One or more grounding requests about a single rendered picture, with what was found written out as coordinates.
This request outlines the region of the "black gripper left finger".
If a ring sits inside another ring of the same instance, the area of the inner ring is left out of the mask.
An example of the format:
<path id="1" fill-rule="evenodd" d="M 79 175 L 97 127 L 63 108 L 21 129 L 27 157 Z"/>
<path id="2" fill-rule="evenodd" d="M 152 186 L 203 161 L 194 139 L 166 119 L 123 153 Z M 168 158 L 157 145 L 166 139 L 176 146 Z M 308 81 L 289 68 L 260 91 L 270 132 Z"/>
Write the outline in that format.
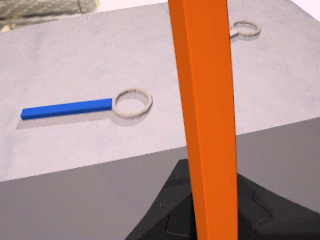
<path id="1" fill-rule="evenodd" d="M 177 161 L 155 203 L 125 240 L 197 240 L 188 159 Z"/>

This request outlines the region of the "blue handle with grey loop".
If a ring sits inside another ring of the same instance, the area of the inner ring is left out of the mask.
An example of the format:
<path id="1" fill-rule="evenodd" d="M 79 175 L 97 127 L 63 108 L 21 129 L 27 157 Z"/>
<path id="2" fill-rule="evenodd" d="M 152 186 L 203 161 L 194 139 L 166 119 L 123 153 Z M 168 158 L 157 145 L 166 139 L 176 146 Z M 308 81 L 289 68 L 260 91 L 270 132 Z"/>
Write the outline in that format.
<path id="1" fill-rule="evenodd" d="M 143 92 L 147 96 L 148 103 L 145 104 L 143 109 L 137 112 L 123 112 L 117 108 L 117 99 L 124 93 L 139 91 Z M 49 105 L 49 107 L 37 107 L 37 108 L 27 108 L 23 109 L 21 113 L 21 119 L 39 119 L 39 117 L 51 117 L 51 116 L 61 116 L 61 115 L 73 115 L 73 113 L 84 113 L 84 112 L 96 112 L 96 111 L 109 111 L 113 109 L 119 116 L 123 117 L 137 117 L 143 115 L 147 112 L 149 107 L 152 105 L 152 95 L 147 91 L 147 89 L 141 87 L 128 87 L 121 89 L 117 92 L 115 96 L 108 97 L 108 99 L 96 99 L 92 101 L 83 101 L 83 103 L 72 103 L 72 104 L 60 104 L 60 105 Z"/>

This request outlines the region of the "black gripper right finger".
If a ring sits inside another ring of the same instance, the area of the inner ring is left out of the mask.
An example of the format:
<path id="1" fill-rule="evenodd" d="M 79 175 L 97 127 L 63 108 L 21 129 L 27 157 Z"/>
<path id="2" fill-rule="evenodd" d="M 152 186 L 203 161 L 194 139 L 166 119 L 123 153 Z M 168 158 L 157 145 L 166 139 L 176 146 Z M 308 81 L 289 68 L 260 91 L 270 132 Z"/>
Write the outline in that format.
<path id="1" fill-rule="evenodd" d="M 320 213 L 237 173 L 237 240 L 320 240 Z"/>

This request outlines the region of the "orange handle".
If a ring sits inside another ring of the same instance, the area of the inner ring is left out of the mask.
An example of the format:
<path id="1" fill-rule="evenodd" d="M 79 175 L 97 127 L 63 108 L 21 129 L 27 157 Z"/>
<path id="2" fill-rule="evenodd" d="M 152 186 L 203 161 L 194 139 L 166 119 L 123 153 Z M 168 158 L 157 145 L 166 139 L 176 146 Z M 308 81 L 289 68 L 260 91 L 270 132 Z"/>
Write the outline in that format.
<path id="1" fill-rule="evenodd" d="M 237 240 L 235 91 L 227 0 L 167 0 L 197 240 Z"/>

